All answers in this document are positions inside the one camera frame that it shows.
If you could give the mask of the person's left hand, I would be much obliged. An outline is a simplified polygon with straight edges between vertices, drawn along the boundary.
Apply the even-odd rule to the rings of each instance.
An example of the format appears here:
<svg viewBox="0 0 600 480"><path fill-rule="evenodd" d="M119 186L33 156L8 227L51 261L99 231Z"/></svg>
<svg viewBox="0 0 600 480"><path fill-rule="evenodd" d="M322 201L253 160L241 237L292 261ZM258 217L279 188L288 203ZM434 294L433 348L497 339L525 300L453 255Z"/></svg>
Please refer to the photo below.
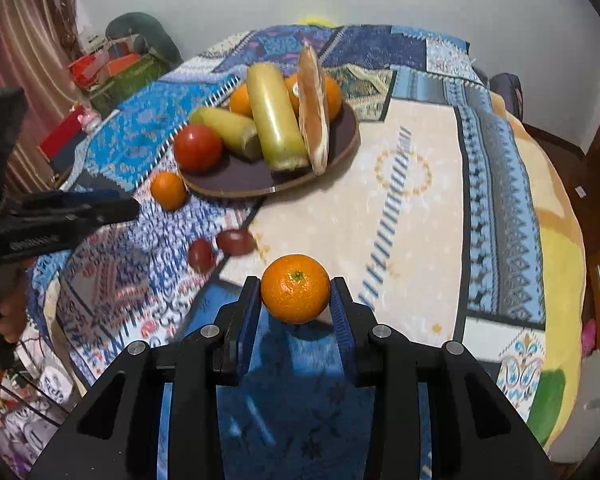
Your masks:
<svg viewBox="0 0 600 480"><path fill-rule="evenodd" d="M27 270L34 259L24 260L16 274L15 285L0 303L0 334L9 344L15 344L27 325L29 278Z"/></svg>

